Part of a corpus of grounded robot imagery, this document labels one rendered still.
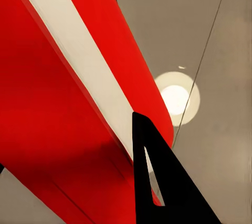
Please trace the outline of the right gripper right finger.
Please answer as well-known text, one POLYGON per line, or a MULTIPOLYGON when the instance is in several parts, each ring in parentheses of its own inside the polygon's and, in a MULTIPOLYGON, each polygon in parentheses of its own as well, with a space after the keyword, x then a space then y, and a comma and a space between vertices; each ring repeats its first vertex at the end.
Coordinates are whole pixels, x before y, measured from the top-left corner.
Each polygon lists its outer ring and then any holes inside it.
POLYGON ((152 120, 132 113, 136 224, 222 224, 152 120), (153 203, 145 149, 165 206, 153 203))

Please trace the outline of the radio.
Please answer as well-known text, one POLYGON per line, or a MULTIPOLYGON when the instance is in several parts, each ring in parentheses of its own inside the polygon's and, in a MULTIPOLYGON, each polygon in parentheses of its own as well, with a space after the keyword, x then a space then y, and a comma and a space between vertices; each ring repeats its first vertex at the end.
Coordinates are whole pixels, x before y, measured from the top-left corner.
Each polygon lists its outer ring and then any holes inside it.
POLYGON ((67 224, 136 224, 133 112, 171 149, 117 0, 0 0, 0 163, 67 224))

